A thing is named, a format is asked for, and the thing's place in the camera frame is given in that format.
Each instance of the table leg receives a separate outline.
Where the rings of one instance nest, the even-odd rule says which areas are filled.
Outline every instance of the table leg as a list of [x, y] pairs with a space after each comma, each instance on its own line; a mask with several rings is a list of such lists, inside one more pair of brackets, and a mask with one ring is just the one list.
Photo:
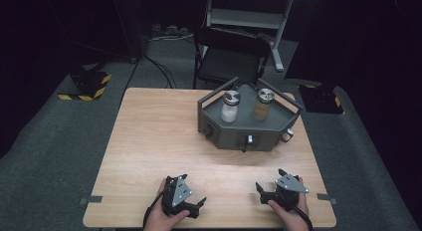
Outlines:
[[282, 40], [282, 35], [286, 27], [286, 22], [289, 18], [289, 13], [292, 8], [293, 0], [288, 0], [288, 3], [285, 8], [285, 12], [283, 13], [282, 20], [280, 21], [279, 29], [277, 30], [276, 41], [271, 42], [271, 50], [273, 52], [274, 63], [276, 64], [276, 69], [279, 72], [282, 72], [285, 68], [283, 66], [282, 60], [280, 58], [280, 41]]
[[207, 1], [207, 22], [206, 25], [211, 25], [211, 10], [212, 10], [212, 0]]

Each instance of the cable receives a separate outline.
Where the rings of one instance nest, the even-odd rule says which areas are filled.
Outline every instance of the cable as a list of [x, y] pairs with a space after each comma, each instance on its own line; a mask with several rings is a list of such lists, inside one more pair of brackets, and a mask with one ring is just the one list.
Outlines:
[[192, 37], [193, 33], [187, 34], [185, 36], [177, 35], [177, 36], [161, 36], [161, 37], [154, 37], [152, 39], [149, 39], [149, 41], [157, 41], [157, 40], [184, 40], [186, 38]]
[[78, 42], [78, 41], [75, 41], [75, 40], [71, 39], [71, 38], [69, 37], [68, 33], [66, 33], [65, 26], [62, 24], [62, 21], [60, 20], [59, 15], [57, 14], [56, 10], [54, 9], [54, 7], [53, 7], [53, 4], [52, 4], [51, 0], [47, 0], [47, 2], [48, 2], [48, 4], [49, 4], [49, 7], [50, 7], [50, 9], [52, 10], [52, 12], [53, 12], [54, 16], [56, 17], [57, 21], [59, 22], [59, 25], [60, 25], [60, 28], [61, 28], [61, 30], [62, 30], [62, 32], [63, 32], [63, 34], [65, 35], [66, 39], [67, 39], [67, 40], [69, 40], [71, 43], [74, 43], [74, 44], [76, 44], [76, 45], [79, 45], [79, 46], [82, 46], [82, 47], [85, 47], [85, 48], [88, 48], [88, 49], [91, 49], [91, 50], [95, 50], [95, 51], [97, 51], [97, 52], [102, 52], [102, 53], [106, 53], [106, 54], [110, 54], [110, 55], [114, 55], [114, 56], [118, 56], [118, 57], [123, 57], [123, 58], [130, 58], [130, 59], [132, 59], [132, 57], [131, 57], [131, 56], [121, 55], [121, 54], [116, 54], [116, 53], [113, 53], [113, 52], [109, 52], [109, 51], [101, 50], [101, 49], [98, 49], [98, 48], [95, 48], [95, 47], [91, 47], [91, 46], [88, 46], [88, 45], [82, 44], [82, 43], [80, 43], [80, 42]]
[[135, 66], [134, 66], [134, 68], [133, 68], [132, 72], [130, 73], [130, 77], [129, 77], [129, 79], [127, 80], [126, 85], [124, 86], [124, 89], [123, 89], [123, 95], [121, 96], [120, 103], [118, 103], [118, 107], [119, 107], [119, 108], [120, 108], [120, 106], [121, 106], [121, 102], [123, 102], [124, 94], [126, 93], [127, 87], [129, 86], [130, 80], [131, 80], [131, 79], [132, 79], [132, 77], [133, 77], [134, 71], [136, 70], [137, 65], [139, 64], [139, 61], [140, 61], [140, 59], [137, 59], [136, 64], [135, 64]]
[[165, 67], [164, 65], [161, 65], [161, 64], [159, 64], [158, 62], [156, 62], [156, 61], [154, 61], [154, 60], [150, 59], [150, 58], [149, 58], [148, 56], [146, 56], [146, 55], [145, 55], [144, 57], [145, 57], [145, 59], [146, 59], [147, 61], [149, 61], [149, 62], [151, 62], [153, 65], [155, 65], [155, 67], [157, 67], [157, 68], [158, 68], [158, 70], [161, 72], [161, 74], [165, 77], [165, 79], [166, 79], [166, 81], [167, 81], [167, 84], [166, 84], [166, 86], [165, 86], [165, 88], [166, 88], [166, 89], [167, 89], [167, 86], [170, 86], [170, 88], [171, 88], [171, 89], [173, 89], [173, 86], [171, 85], [171, 81], [173, 81], [174, 87], [175, 87], [175, 89], [177, 89], [177, 85], [176, 85], [176, 82], [174, 81], [173, 75], [171, 74], [171, 72], [168, 70], [168, 68], [167, 68], [167, 67]]
[[226, 4], [226, 7], [225, 7], [225, 9], [228, 9], [231, 5], [232, 5], [232, 2], [233, 2], [234, 0], [229, 0], [229, 2], [227, 2], [227, 4]]
[[299, 214], [299, 216], [301, 216], [301, 218], [304, 219], [308, 225], [309, 230], [314, 231], [313, 223], [311, 222], [310, 217], [308, 217], [308, 215], [302, 211], [302, 209], [298, 208], [298, 206], [293, 206], [293, 209]]
[[145, 214], [143, 215], [143, 225], [142, 227], [145, 228], [146, 220], [148, 220], [149, 214], [151, 213], [152, 208], [154, 207], [155, 203], [162, 197], [164, 191], [159, 192], [158, 196], [154, 199], [152, 204], [146, 209]]
[[195, 44], [193, 41], [188, 40], [188, 38], [184, 39], [183, 41], [185, 41], [186, 43], [192, 44], [192, 45]]

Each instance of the hand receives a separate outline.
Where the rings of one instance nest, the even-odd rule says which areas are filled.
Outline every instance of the hand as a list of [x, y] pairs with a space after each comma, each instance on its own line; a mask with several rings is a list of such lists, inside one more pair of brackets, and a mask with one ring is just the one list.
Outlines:
[[[157, 195], [159, 195], [159, 193], [164, 190], [164, 187], [165, 179], [162, 180]], [[165, 215], [162, 211], [161, 200], [162, 197], [159, 198], [155, 205], [152, 207], [143, 231], [170, 231], [176, 224], [178, 224], [189, 215], [189, 211], [187, 210], [183, 210], [182, 212], [171, 217]]]
[[[287, 231], [308, 231], [309, 230], [308, 224], [295, 210], [291, 210], [287, 212], [274, 200], [268, 201], [268, 205], [270, 205], [273, 208], [273, 210], [277, 213], [277, 215], [279, 215], [279, 217], [282, 219]], [[304, 213], [309, 215], [310, 211], [307, 205], [307, 197], [302, 192], [299, 193], [298, 208], [300, 208], [302, 211], [304, 211]]]

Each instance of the hazard stripe tape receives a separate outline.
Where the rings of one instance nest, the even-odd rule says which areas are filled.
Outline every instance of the hazard stripe tape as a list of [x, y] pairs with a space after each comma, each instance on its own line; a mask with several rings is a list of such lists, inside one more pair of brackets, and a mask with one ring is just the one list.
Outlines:
[[109, 79], [111, 78], [111, 75], [107, 75], [103, 78], [102, 84], [107, 83]]
[[337, 104], [338, 107], [341, 106], [340, 99], [338, 97], [335, 97], [335, 103]]
[[92, 97], [88, 96], [88, 95], [76, 95], [76, 94], [58, 94], [58, 97], [59, 97], [60, 100], [63, 100], [63, 101], [85, 101], [85, 102], [89, 102], [89, 101], [92, 101], [92, 100], [97, 100], [105, 92], [106, 85], [107, 85], [110, 78], [111, 78], [111, 75], [107, 75], [103, 78], [103, 80], [102, 80], [103, 87], [100, 88], [99, 90], [97, 90]]
[[93, 98], [91, 98], [90, 96], [86, 96], [86, 95], [71, 95], [71, 94], [58, 94], [59, 99], [61, 100], [65, 100], [65, 101], [92, 101]]

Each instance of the chair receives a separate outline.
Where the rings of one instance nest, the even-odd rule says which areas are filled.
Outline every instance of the chair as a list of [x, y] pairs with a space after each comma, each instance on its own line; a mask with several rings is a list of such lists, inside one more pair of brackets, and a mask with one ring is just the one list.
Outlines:
[[[256, 84], [271, 54], [270, 45], [261, 38], [216, 27], [195, 31], [194, 43], [193, 89], [197, 80], [224, 84], [238, 77], [240, 83]], [[204, 55], [201, 46], [206, 47]]]

